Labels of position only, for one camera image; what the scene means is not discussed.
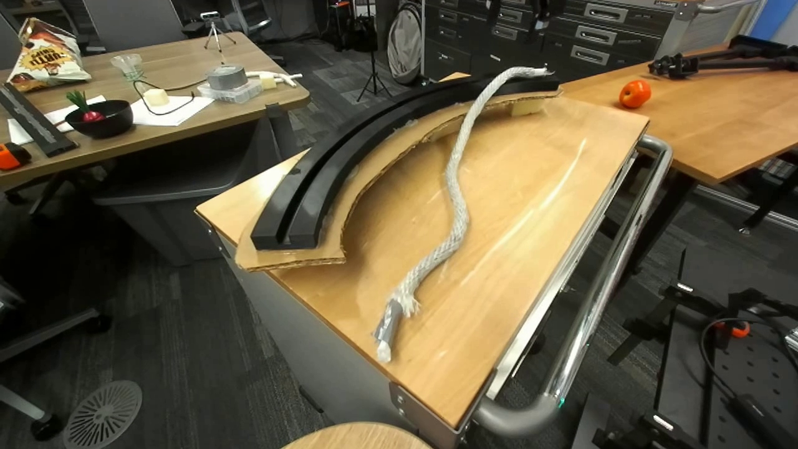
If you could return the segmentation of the curved cardboard base board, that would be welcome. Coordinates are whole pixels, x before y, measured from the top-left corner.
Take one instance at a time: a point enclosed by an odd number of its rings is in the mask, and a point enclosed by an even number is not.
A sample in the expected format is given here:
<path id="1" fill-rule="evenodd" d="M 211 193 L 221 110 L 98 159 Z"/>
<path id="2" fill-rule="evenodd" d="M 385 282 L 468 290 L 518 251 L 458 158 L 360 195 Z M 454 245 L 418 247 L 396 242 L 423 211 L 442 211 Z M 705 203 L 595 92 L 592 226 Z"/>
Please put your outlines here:
<path id="1" fill-rule="evenodd" d="M 233 259 L 239 270 L 295 270 L 315 265 L 345 265 L 346 261 L 346 224 L 360 205 L 360 199 L 390 175 L 403 158 L 418 146 L 446 140 L 458 133 L 468 103 L 456 103 L 428 111 L 427 116 L 412 119 L 395 130 L 385 143 L 378 143 L 345 179 L 338 199 L 330 206 L 324 235 L 311 250 L 257 250 L 252 242 L 254 222 L 259 220 L 266 199 L 285 179 L 285 175 L 311 149 L 296 151 L 295 158 L 271 165 L 270 170 L 242 181 L 237 199 L 242 203 L 245 216 L 237 230 L 230 230 L 234 239 Z"/>

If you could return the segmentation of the black tripod stand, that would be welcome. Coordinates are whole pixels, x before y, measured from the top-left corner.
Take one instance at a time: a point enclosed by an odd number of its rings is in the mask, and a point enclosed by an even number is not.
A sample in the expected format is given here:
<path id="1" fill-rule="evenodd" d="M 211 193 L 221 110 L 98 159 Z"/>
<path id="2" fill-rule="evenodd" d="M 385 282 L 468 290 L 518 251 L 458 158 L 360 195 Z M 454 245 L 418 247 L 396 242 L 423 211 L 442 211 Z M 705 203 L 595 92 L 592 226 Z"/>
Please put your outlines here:
<path id="1" fill-rule="evenodd" d="M 367 8 L 367 18 L 376 20 L 376 0 L 363 0 L 363 8 Z M 372 94 L 372 98 L 390 94 L 390 88 L 376 69 L 376 49 L 378 49 L 378 44 L 368 48 L 368 75 L 367 75 L 356 99 L 363 99 L 363 94 Z"/>

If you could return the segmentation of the dark drawer cabinet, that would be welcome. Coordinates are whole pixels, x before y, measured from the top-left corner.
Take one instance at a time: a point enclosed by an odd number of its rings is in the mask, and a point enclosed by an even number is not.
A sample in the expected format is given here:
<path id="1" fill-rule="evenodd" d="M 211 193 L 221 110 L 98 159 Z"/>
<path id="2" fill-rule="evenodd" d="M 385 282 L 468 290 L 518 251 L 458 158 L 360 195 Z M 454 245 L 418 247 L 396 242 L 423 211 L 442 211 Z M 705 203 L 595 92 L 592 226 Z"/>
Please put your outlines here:
<path id="1" fill-rule="evenodd" d="M 671 13 L 648 0 L 421 0 L 421 75 L 543 65 L 559 79 L 650 60 Z"/>

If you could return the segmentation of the round wooden stool top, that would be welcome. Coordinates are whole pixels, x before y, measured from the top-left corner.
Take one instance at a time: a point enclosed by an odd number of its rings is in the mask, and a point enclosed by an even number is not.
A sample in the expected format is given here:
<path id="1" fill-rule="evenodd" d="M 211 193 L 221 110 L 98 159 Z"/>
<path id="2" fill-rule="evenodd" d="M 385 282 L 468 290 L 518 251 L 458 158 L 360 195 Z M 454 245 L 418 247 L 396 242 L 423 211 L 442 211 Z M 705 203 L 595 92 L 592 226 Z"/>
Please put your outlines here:
<path id="1" fill-rule="evenodd" d="M 285 449 L 431 449 L 407 430 L 378 422 L 350 422 L 309 431 Z"/>

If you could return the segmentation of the grey tape roll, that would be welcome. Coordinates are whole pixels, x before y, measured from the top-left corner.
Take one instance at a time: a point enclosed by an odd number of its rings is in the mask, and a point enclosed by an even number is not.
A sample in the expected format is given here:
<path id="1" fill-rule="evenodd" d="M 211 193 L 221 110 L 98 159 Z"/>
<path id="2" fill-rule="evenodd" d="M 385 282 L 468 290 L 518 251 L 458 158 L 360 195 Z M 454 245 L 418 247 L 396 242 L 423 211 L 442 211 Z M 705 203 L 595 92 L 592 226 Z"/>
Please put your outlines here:
<path id="1" fill-rule="evenodd" d="M 246 82 L 246 73 L 239 65 L 220 65 L 206 75 L 209 92 L 230 92 Z"/>

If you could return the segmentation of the orange round fruit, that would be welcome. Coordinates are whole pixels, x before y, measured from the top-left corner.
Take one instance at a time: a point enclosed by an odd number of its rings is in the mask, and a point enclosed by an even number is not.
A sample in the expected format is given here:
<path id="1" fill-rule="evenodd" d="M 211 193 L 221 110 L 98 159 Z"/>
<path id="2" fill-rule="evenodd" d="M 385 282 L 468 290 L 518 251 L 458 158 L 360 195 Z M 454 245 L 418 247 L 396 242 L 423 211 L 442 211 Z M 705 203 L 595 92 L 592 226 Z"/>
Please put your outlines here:
<path id="1" fill-rule="evenodd" d="M 619 92 L 619 105 L 624 110 L 639 110 L 650 99 L 650 84 L 645 79 L 630 79 Z"/>

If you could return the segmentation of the white paper sheet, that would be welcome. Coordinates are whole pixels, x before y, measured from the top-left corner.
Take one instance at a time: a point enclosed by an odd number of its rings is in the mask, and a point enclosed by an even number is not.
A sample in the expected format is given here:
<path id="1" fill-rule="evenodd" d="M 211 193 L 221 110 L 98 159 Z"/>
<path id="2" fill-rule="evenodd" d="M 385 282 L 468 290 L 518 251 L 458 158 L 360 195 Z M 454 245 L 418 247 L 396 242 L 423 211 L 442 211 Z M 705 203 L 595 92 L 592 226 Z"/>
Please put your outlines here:
<path id="1" fill-rule="evenodd" d="M 153 126 L 178 126 L 209 107 L 209 98 L 199 94 L 168 94 L 161 90 L 144 92 L 139 99 L 132 103 L 132 119 L 136 125 Z"/>

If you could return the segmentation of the black bowl with red item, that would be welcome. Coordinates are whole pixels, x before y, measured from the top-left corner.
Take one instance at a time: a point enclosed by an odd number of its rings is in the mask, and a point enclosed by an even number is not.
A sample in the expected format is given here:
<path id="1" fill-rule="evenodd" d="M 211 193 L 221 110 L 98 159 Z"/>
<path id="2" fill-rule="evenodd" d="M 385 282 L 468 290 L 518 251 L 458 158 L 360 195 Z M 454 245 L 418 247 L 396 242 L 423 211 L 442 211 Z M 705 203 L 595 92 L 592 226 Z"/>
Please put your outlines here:
<path id="1" fill-rule="evenodd" d="M 102 99 L 72 110 L 64 123 L 92 140 L 118 138 L 132 126 L 132 107 L 128 99 Z"/>

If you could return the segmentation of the black clamp tool on table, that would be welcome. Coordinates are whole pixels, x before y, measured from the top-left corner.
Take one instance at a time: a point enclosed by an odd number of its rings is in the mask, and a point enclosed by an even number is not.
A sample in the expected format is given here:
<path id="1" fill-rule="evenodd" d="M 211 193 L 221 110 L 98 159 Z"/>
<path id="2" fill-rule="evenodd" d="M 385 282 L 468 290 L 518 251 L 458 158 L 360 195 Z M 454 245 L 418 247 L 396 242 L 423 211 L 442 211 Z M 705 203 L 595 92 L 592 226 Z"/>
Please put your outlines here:
<path id="1" fill-rule="evenodd" d="M 771 40 L 737 34 L 725 49 L 701 55 L 664 55 L 648 63 L 648 73 L 656 77 L 688 79 L 701 69 L 798 69 L 798 48 Z"/>

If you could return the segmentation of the yellow snack chip bag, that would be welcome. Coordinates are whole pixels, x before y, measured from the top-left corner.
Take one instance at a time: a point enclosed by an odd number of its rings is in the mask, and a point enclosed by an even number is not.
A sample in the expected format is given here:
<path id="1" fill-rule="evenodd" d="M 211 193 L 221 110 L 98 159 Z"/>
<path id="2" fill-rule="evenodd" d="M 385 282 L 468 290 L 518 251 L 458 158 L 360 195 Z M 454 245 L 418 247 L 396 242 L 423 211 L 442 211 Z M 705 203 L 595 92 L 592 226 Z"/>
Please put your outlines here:
<path id="1" fill-rule="evenodd" d="M 40 90 L 58 82 L 85 82 L 89 73 L 83 68 L 77 37 L 44 23 L 26 18 L 21 29 L 21 55 L 7 75 L 7 82 L 21 92 Z"/>

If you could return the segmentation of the orange object at table edge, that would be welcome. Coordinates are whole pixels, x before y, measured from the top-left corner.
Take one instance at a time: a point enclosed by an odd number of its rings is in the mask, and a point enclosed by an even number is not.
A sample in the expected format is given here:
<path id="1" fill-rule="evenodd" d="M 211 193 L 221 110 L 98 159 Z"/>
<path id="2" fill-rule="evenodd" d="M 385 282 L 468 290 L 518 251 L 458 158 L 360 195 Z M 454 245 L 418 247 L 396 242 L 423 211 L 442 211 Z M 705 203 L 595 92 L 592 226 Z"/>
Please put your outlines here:
<path id="1" fill-rule="evenodd" d="M 0 170 L 2 173 L 12 173 L 12 170 L 28 165 L 31 159 L 32 159 L 32 155 L 23 145 L 14 145 L 14 143 L 0 145 Z"/>

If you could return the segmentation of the black long flat bar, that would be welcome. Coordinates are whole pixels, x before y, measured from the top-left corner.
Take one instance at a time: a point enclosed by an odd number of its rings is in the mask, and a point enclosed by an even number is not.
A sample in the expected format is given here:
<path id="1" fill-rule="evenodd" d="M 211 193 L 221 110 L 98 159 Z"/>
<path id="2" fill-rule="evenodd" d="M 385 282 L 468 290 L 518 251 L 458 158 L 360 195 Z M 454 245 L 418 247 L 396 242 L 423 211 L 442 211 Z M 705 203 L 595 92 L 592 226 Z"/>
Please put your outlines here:
<path id="1" fill-rule="evenodd" d="M 75 146 L 21 90 L 12 84 L 0 88 L 0 107 L 21 123 L 32 143 L 47 155 L 62 155 Z"/>

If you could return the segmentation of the office chair base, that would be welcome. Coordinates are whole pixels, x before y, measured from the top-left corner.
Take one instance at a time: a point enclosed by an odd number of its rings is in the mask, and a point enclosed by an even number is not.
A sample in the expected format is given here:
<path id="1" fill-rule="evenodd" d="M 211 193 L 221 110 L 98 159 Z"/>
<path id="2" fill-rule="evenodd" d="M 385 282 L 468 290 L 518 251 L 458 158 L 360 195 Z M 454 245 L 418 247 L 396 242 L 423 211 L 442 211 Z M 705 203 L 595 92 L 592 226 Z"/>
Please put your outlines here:
<path id="1" fill-rule="evenodd" d="M 113 316 L 98 307 L 68 312 L 28 329 L 0 347 L 0 361 L 12 378 L 0 383 L 0 403 L 31 422 L 34 442 L 59 442 L 64 449 L 113 449 L 144 410 L 144 392 L 132 378 L 110 378 L 75 396 L 75 343 L 102 337 Z"/>

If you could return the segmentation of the black curved track rail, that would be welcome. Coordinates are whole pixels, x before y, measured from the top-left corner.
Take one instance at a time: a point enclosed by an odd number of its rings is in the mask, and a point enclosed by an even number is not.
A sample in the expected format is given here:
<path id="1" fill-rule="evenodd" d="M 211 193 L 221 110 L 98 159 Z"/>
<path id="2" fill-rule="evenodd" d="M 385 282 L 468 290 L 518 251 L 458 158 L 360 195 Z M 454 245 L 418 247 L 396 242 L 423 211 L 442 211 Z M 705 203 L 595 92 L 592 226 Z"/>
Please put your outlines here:
<path id="1" fill-rule="evenodd" d="M 345 179 L 395 130 L 442 107 L 468 103 L 489 84 L 467 77 L 408 90 L 356 115 L 311 146 L 277 184 L 252 230 L 257 250 L 311 250 L 324 235 L 330 206 Z"/>

